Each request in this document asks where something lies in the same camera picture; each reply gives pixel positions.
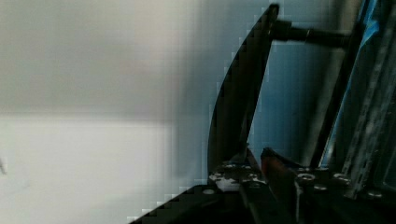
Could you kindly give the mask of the black red gripper right finger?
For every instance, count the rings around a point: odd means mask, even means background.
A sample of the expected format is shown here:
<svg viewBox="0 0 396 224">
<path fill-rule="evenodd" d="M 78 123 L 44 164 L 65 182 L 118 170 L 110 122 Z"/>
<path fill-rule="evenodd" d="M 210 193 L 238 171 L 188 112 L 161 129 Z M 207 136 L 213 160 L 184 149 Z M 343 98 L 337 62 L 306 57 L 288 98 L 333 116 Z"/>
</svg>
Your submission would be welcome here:
<svg viewBox="0 0 396 224">
<path fill-rule="evenodd" d="M 271 148 L 261 154 L 270 189 L 297 224 L 355 224 L 352 203 L 343 197 L 350 179 L 328 168 L 311 168 L 290 161 Z"/>
</svg>

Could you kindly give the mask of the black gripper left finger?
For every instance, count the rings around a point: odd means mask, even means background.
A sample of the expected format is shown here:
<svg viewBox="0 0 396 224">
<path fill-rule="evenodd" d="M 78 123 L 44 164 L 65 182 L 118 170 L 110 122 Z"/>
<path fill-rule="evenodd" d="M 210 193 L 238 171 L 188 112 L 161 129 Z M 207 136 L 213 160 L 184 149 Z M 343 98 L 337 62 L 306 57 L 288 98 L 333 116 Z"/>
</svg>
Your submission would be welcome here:
<svg viewBox="0 0 396 224">
<path fill-rule="evenodd" d="M 253 224 L 276 224 L 276 199 L 250 149 L 244 161 L 225 161 L 208 181 L 223 192 L 237 192 Z"/>
</svg>

